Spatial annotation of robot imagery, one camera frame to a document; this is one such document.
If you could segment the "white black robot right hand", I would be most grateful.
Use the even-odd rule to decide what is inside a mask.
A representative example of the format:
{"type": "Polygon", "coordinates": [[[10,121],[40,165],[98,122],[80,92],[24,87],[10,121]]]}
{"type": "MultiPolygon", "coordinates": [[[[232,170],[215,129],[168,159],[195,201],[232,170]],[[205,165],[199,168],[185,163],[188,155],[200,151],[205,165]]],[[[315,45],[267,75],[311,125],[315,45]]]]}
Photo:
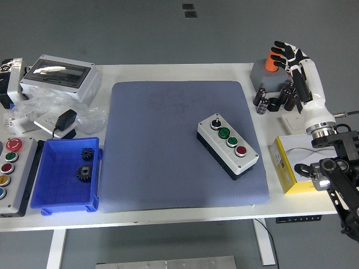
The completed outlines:
{"type": "Polygon", "coordinates": [[[287,71],[294,82],[299,98],[299,112],[305,117],[308,134],[336,131],[334,116],[326,108],[324,89],[314,61],[300,48],[275,41],[271,48],[274,65],[287,71]]]}

